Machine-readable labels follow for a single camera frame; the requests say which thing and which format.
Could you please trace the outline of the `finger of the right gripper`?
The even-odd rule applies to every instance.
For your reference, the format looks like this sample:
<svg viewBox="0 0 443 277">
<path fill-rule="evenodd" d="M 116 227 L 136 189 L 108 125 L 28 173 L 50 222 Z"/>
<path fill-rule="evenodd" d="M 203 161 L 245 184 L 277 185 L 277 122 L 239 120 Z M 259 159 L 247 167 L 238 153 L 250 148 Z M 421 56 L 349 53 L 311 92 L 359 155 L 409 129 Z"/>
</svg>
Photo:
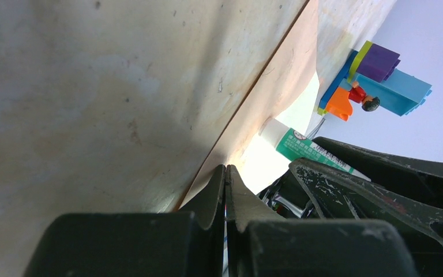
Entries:
<svg viewBox="0 0 443 277">
<path fill-rule="evenodd" d="M 410 237 L 423 235 L 443 248 L 442 208 L 308 159 L 291 162 L 289 171 L 319 218 L 384 220 Z"/>
<path fill-rule="evenodd" d="M 385 154 L 325 137 L 314 141 L 375 184 L 443 209 L 443 162 Z"/>
</svg>

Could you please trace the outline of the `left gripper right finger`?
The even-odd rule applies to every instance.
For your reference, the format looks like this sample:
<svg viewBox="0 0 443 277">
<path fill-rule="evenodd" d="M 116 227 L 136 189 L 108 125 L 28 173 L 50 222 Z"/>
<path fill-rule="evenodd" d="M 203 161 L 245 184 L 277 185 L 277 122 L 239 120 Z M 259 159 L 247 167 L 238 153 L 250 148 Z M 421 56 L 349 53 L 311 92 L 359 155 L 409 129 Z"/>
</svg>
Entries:
<svg viewBox="0 0 443 277">
<path fill-rule="evenodd" d="M 284 218 L 247 188 L 236 166 L 227 166 L 225 185 L 229 274 L 269 276 L 272 263 L 264 253 L 260 228 Z"/>
</svg>

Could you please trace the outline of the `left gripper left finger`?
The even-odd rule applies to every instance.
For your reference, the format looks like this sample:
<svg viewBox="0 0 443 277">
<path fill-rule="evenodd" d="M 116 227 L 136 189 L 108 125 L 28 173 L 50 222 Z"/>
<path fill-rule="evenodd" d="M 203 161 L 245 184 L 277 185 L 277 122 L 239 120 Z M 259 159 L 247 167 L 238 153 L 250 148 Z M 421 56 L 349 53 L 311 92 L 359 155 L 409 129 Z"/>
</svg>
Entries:
<svg viewBox="0 0 443 277">
<path fill-rule="evenodd" d="M 224 254 L 226 167 L 175 215 L 174 276 L 221 276 Z"/>
</svg>

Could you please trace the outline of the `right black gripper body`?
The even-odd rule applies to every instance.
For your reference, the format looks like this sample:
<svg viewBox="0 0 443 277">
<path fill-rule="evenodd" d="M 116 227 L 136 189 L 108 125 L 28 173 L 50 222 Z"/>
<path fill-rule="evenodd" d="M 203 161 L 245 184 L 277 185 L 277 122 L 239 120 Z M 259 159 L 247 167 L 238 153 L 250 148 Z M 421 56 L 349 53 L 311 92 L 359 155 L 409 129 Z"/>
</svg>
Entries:
<svg viewBox="0 0 443 277">
<path fill-rule="evenodd" d="M 257 194 L 269 208 L 284 218 L 318 219 L 310 197 L 291 172 L 286 172 Z"/>
</svg>

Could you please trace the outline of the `cream letter paper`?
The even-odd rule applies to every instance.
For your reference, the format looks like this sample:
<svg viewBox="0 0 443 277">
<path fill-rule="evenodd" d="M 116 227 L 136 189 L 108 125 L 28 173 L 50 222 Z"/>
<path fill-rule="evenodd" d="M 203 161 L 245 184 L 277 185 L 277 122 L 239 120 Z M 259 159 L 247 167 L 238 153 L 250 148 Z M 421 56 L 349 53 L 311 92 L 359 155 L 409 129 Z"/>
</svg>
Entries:
<svg viewBox="0 0 443 277">
<path fill-rule="evenodd" d="M 304 154 L 309 143 L 305 133 L 320 88 L 318 74 L 314 73 L 302 94 L 281 114 L 269 117 L 253 137 L 237 164 L 246 187 L 258 194 L 287 170 L 288 165 Z"/>
</svg>

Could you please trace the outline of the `green white glue stick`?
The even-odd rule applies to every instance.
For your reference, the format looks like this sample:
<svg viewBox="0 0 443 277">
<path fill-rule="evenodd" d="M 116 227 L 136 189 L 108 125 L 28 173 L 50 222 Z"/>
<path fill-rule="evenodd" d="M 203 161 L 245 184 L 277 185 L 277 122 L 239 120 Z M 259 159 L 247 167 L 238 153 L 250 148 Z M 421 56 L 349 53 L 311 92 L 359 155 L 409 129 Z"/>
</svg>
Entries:
<svg viewBox="0 0 443 277">
<path fill-rule="evenodd" d="M 286 126 L 274 118 L 267 119 L 259 131 L 259 136 L 291 162 L 299 158 L 306 158 L 367 181 L 371 180 L 297 130 Z"/>
</svg>

